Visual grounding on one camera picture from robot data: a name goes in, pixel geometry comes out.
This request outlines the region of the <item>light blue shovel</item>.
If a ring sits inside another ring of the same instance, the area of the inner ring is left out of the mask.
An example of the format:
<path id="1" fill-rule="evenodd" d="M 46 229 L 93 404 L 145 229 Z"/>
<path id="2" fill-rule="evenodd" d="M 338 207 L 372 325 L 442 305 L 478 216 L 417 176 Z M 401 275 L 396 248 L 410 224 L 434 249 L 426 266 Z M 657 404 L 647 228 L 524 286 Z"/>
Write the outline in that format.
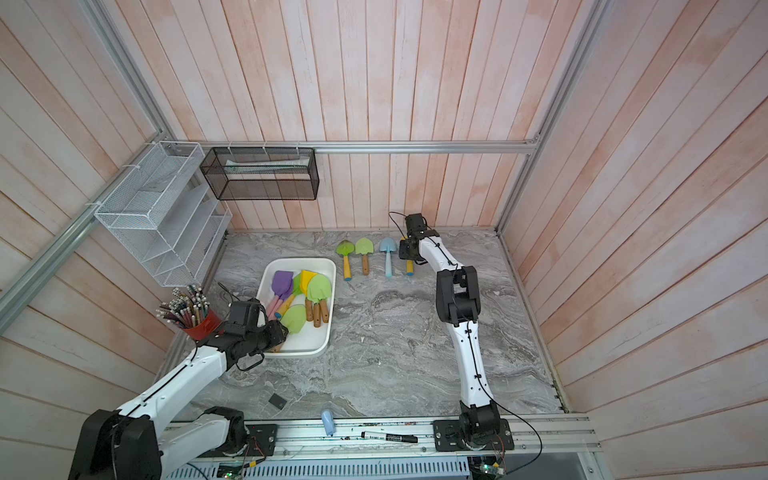
<path id="1" fill-rule="evenodd" d="M 393 276 L 392 254 L 398 251 L 398 244 L 393 238 L 387 237 L 381 240 L 379 250 L 385 254 L 385 275 L 391 278 Z"/>

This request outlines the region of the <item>green spade wooden handle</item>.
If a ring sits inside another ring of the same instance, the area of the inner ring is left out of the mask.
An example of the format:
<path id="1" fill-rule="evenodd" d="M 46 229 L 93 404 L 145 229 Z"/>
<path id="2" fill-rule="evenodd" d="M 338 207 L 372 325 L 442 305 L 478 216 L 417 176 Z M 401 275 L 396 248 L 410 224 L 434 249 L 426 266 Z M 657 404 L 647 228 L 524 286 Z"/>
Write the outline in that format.
<path id="1" fill-rule="evenodd" d="M 287 340 L 298 334 L 303 329 L 306 323 L 306 318 L 307 314 L 305 305 L 297 304 L 291 306 L 285 312 L 285 314 L 278 319 L 279 323 L 283 326 L 283 330 L 285 331 L 286 335 L 284 341 L 272 349 L 273 353 L 279 352 Z"/>

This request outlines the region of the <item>olive green pointed shovel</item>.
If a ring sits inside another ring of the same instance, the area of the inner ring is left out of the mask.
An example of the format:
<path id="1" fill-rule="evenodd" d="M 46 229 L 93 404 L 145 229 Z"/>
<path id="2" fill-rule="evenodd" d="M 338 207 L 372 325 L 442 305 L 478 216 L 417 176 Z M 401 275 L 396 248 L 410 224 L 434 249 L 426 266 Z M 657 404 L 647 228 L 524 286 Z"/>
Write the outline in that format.
<path id="1" fill-rule="evenodd" d="M 369 255 L 374 252 L 373 242 L 369 238 L 361 238 L 355 243 L 355 253 L 361 257 L 362 273 L 370 274 Z"/>

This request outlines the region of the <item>green shovel yellow handle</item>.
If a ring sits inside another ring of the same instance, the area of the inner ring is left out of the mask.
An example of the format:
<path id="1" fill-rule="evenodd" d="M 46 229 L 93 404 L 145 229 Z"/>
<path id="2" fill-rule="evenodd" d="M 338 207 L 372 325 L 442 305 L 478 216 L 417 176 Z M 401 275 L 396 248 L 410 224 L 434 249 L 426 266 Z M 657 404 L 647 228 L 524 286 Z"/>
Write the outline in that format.
<path id="1" fill-rule="evenodd" d="M 355 244 L 349 240 L 342 240 L 336 247 L 336 253 L 343 259 L 343 278 L 345 281 L 352 279 L 350 255 L 355 252 Z"/>

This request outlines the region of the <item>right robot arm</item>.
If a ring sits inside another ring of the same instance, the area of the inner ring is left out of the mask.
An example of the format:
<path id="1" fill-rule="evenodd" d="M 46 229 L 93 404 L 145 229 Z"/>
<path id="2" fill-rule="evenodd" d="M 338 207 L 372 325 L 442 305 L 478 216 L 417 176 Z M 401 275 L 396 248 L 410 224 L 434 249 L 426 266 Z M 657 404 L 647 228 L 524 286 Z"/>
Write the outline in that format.
<path id="1" fill-rule="evenodd" d="M 427 264 L 435 272 L 437 316 L 447 326 L 459 367 L 462 440 L 470 448 L 482 447 L 500 435 L 501 418 L 479 346 L 481 296 L 477 271 L 449 252 L 422 214 L 407 215 L 405 226 L 399 257 Z"/>

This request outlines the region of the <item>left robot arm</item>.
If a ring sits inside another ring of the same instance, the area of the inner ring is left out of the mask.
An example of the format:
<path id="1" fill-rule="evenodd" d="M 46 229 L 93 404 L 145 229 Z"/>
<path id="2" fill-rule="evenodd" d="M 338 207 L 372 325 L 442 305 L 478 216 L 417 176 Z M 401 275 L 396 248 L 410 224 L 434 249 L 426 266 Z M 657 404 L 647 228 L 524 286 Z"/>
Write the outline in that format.
<path id="1" fill-rule="evenodd" d="M 251 439 L 241 411 L 211 407 L 194 422 L 170 429 L 177 414 L 211 382 L 251 357 L 282 345 L 289 330 L 271 320 L 256 299 L 232 305 L 222 320 L 208 312 L 187 329 L 193 351 L 169 373 L 115 410 L 98 410 L 83 423 L 69 476 L 72 479 L 162 479 L 209 451 L 238 457 Z"/>

